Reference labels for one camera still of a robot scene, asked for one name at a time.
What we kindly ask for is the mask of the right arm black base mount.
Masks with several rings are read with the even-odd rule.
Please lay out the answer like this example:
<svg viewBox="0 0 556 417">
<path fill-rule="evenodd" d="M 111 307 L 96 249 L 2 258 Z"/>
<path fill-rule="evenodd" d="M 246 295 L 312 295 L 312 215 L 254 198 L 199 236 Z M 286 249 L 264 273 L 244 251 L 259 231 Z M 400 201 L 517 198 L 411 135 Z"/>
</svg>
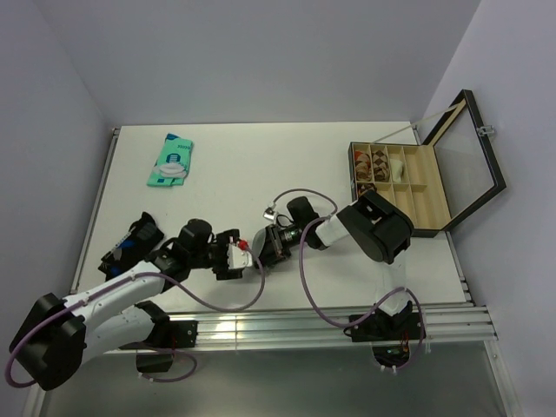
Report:
<svg viewBox="0 0 556 417">
<path fill-rule="evenodd" d="M 400 367 L 411 358 L 411 341 L 419 341 L 426 332 L 417 313 L 391 317 L 378 311 L 361 324 L 345 328 L 351 342 L 372 344 L 374 359 L 384 367 Z"/>
</svg>

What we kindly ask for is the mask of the grey sock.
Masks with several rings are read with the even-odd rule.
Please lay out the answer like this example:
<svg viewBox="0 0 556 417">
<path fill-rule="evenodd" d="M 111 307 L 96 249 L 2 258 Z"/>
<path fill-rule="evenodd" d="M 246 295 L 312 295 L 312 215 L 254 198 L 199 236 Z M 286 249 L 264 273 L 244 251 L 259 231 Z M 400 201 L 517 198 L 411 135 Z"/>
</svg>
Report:
<svg viewBox="0 0 556 417">
<path fill-rule="evenodd" d="M 267 246 L 267 235 L 268 232 L 266 228 L 260 229 L 255 234 L 251 244 L 253 256 L 256 256 L 260 262 L 263 262 L 263 254 L 265 251 L 265 247 Z"/>
</svg>

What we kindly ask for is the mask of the aluminium frame rail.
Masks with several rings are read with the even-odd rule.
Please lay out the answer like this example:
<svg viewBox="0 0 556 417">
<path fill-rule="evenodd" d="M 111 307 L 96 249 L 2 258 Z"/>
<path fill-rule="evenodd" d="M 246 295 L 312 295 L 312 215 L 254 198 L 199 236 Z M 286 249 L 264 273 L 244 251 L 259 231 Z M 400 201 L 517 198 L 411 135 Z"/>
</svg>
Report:
<svg viewBox="0 0 556 417">
<path fill-rule="evenodd" d="M 423 308 L 414 310 L 426 335 L 424 348 L 433 343 L 495 341 L 497 334 L 486 308 Z M 351 342 L 343 330 L 308 310 L 243 312 L 239 314 L 169 314 L 166 321 L 197 321 L 195 346 L 199 352 L 342 348 L 369 342 Z M 419 341 L 411 341 L 415 348 Z"/>
</svg>

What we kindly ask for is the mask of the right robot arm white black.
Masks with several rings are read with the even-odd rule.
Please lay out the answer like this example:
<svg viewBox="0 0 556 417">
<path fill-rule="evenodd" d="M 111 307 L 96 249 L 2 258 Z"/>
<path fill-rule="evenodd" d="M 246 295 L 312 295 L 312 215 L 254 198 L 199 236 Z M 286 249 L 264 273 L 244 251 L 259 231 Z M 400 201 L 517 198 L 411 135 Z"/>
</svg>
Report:
<svg viewBox="0 0 556 417">
<path fill-rule="evenodd" d="M 348 325 L 355 327 L 369 319 L 383 337 L 397 337 L 416 304 L 407 290 L 406 254 L 414 233 L 409 217 L 373 190 L 342 209 L 334 204 L 333 212 L 327 216 L 319 215 L 306 196 L 296 197 L 287 204 L 288 225 L 279 222 L 281 214 L 276 203 L 273 200 L 265 209 L 263 217 L 270 223 L 253 239 L 253 249 L 262 266 L 271 268 L 288 260 L 295 247 L 322 251 L 352 238 L 377 267 L 373 277 L 378 300 L 372 314 L 351 320 Z"/>
</svg>

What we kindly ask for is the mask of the dark checkered rolled sock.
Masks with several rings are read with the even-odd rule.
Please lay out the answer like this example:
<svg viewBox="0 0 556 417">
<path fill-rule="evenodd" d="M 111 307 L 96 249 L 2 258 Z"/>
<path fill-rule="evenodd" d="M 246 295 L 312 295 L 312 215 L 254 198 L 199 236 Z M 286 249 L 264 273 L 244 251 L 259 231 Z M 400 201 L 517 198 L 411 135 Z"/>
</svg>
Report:
<svg viewBox="0 0 556 417">
<path fill-rule="evenodd" d="M 378 191 L 376 185 L 372 182 L 358 183 L 356 186 L 356 194 L 358 198 L 360 198 L 362 195 L 366 194 L 369 191 L 372 191 L 374 193 Z"/>
</svg>

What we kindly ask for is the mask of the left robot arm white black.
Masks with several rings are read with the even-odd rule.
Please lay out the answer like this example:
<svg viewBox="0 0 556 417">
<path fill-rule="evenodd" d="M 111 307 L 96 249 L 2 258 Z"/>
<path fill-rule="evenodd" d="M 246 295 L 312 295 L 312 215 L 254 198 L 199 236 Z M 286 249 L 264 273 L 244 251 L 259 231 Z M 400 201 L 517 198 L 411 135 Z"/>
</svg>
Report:
<svg viewBox="0 0 556 417">
<path fill-rule="evenodd" d="M 152 297 L 183 289 L 195 269 L 208 269 L 219 280 L 238 279 L 253 260 L 238 230 L 214 234 L 209 223 L 193 219 L 178 236 L 109 281 L 76 295 L 37 300 L 10 344 L 4 378 L 23 388 L 12 376 L 19 364 L 32 384 L 48 391 L 85 362 L 127 345 L 173 357 L 181 336 Z"/>
</svg>

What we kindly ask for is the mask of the black blue sock pair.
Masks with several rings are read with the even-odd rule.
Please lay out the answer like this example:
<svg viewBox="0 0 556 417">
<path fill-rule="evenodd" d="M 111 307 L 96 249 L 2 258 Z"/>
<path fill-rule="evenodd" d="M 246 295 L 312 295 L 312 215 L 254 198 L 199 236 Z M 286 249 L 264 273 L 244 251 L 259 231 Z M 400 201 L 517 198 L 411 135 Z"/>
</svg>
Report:
<svg viewBox="0 0 556 417">
<path fill-rule="evenodd" d="M 109 281 L 133 268 L 162 242 L 164 233 L 157 227 L 151 214 L 141 217 L 129 226 L 124 237 L 101 258 L 98 270 Z"/>
</svg>

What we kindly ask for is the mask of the cream yellow sock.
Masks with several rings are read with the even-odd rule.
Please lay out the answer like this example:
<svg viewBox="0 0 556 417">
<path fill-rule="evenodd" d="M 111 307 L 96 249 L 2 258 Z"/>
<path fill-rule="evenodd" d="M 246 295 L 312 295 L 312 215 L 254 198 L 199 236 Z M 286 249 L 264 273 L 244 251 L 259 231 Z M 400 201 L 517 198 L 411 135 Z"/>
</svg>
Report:
<svg viewBox="0 0 556 417">
<path fill-rule="evenodd" d="M 401 183 L 403 171 L 404 171 L 404 163 L 400 160 L 391 159 L 390 163 L 390 178 L 394 183 Z"/>
</svg>

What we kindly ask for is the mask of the black compartment box with lid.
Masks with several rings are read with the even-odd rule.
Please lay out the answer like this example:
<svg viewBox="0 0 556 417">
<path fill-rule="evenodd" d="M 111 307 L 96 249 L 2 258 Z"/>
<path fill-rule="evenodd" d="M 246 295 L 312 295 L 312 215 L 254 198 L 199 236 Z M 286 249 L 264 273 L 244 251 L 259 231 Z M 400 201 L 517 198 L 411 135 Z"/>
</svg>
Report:
<svg viewBox="0 0 556 417">
<path fill-rule="evenodd" d="M 414 234 L 432 238 L 450 232 L 506 188 L 493 150 L 494 128 L 483 121 L 470 89 L 461 90 L 441 112 L 371 142 L 348 146 L 350 187 L 357 198 L 354 152 L 382 150 L 404 163 L 401 183 L 372 180 L 378 193 L 403 211 Z"/>
</svg>

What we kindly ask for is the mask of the teal patterned sock pair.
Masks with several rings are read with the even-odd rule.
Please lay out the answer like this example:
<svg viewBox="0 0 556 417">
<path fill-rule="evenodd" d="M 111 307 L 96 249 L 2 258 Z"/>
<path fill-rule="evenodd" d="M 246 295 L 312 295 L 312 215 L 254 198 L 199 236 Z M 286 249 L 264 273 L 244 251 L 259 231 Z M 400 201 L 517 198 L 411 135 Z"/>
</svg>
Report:
<svg viewBox="0 0 556 417">
<path fill-rule="evenodd" d="M 149 174 L 149 187 L 182 186 L 189 174 L 194 143 L 168 133 Z"/>
</svg>

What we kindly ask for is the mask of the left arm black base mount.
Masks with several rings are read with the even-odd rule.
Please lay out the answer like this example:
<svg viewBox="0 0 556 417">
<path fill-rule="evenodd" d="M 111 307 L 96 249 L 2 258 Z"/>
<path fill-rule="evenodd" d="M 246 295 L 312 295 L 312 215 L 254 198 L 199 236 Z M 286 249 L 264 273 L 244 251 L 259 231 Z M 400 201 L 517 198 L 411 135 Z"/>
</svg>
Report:
<svg viewBox="0 0 556 417">
<path fill-rule="evenodd" d="M 197 321 L 166 321 L 155 324 L 144 341 L 135 341 L 119 347 L 122 351 L 136 351 L 136 370 L 142 377 L 157 382 L 180 381 L 192 376 L 197 359 L 189 353 L 196 343 Z M 169 376 L 179 361 L 187 361 L 188 371 L 181 376 Z"/>
</svg>

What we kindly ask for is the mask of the orange brown rolled sock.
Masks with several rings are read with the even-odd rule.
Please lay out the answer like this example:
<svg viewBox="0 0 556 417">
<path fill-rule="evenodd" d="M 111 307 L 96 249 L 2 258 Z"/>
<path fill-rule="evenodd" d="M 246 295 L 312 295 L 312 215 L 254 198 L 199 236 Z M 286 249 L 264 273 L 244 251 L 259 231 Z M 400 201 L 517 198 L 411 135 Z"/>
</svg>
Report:
<svg viewBox="0 0 556 417">
<path fill-rule="evenodd" d="M 359 150 L 354 152 L 354 172 L 358 181 L 370 182 L 372 180 L 371 161 L 368 153 Z"/>
</svg>

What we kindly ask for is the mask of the brown checkered rolled sock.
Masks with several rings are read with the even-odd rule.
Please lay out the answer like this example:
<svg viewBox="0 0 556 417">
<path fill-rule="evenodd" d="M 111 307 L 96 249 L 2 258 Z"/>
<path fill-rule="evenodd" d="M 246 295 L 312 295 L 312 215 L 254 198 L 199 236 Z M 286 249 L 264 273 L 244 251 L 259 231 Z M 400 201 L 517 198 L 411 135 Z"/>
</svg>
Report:
<svg viewBox="0 0 556 417">
<path fill-rule="evenodd" d="M 380 149 L 372 153 L 372 169 L 374 179 L 377 182 L 388 182 L 390 178 L 390 168 L 387 155 Z"/>
</svg>

